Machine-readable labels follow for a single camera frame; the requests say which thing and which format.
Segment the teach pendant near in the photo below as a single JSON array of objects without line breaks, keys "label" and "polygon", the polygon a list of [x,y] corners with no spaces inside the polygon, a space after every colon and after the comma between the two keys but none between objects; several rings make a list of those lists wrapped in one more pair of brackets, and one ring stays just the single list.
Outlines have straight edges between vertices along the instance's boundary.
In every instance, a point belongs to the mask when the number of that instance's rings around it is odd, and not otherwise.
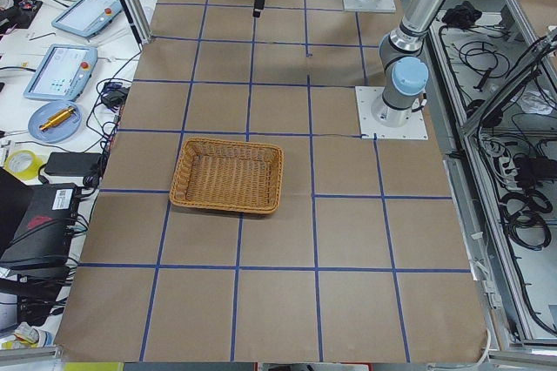
[{"label": "teach pendant near", "polygon": [[97,63],[95,47],[53,44],[23,92],[28,99],[75,101]]}]

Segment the teach pendant far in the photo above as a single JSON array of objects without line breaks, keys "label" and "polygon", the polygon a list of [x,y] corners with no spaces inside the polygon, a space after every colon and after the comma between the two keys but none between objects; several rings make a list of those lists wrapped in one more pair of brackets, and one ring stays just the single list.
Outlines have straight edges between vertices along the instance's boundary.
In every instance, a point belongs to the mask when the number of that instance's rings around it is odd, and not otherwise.
[{"label": "teach pendant far", "polygon": [[119,0],[77,0],[52,22],[53,28],[83,38],[102,31],[123,10]]}]

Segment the brown wicker basket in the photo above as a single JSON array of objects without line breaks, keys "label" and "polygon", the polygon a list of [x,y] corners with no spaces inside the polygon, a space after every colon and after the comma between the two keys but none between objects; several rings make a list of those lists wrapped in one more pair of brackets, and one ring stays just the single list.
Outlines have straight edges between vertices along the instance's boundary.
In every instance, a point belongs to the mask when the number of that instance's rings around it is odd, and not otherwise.
[{"label": "brown wicker basket", "polygon": [[279,207],[284,152],[276,145],[188,138],[182,145],[170,202],[188,208],[272,214]]}]

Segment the brass cylinder tool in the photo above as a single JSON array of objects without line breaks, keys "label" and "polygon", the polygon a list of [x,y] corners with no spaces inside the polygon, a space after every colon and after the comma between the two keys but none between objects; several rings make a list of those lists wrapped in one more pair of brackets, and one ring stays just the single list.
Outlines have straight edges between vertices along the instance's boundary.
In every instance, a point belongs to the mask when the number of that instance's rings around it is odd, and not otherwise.
[{"label": "brass cylinder tool", "polygon": [[61,111],[58,111],[54,115],[50,116],[42,125],[39,126],[41,132],[45,132],[51,128],[61,125],[64,121],[69,119],[75,112],[77,108],[74,106],[68,106]]}]

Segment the black computer box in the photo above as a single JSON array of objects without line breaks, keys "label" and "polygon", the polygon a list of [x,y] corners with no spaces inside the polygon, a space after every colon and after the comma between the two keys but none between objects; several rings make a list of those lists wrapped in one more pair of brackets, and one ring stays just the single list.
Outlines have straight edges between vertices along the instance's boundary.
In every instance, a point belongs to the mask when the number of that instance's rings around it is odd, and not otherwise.
[{"label": "black computer box", "polygon": [[1,171],[1,267],[11,271],[64,266],[80,188],[73,183],[26,185]]}]

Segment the tape roll on desk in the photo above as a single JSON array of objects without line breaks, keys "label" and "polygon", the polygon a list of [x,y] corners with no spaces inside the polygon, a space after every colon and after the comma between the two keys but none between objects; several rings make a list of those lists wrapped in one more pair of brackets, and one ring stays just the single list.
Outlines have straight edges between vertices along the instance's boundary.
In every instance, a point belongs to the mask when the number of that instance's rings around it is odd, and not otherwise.
[{"label": "tape roll on desk", "polygon": [[12,153],[5,161],[3,168],[22,181],[35,179],[44,161],[34,152],[22,150]]}]

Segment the blue plate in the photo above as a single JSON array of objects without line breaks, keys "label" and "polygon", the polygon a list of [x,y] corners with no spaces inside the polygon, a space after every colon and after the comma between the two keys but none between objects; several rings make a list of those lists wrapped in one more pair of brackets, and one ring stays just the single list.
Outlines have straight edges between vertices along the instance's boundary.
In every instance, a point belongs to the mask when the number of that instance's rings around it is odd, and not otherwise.
[{"label": "blue plate", "polygon": [[52,101],[30,117],[28,133],[47,144],[59,143],[77,132],[82,122],[78,105],[70,101]]}]

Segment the black power adapter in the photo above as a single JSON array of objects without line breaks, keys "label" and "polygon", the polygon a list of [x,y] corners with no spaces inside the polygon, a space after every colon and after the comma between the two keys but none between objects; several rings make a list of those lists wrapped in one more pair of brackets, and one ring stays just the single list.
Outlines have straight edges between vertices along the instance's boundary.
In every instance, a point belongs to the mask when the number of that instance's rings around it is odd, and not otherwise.
[{"label": "black power adapter", "polygon": [[50,176],[86,176],[96,171],[100,158],[97,152],[53,152],[44,172]]}]

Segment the teach pendant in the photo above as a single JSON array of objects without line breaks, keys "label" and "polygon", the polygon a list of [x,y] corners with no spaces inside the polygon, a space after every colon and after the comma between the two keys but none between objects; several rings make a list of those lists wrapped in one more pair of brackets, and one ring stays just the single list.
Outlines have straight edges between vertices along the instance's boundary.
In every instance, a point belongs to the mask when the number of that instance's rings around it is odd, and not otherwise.
[{"label": "teach pendant", "polygon": [[102,31],[123,10],[119,0],[77,0],[52,22],[53,28],[83,38]]},{"label": "teach pendant", "polygon": [[75,101],[97,63],[95,47],[53,44],[23,92],[28,99]]}]

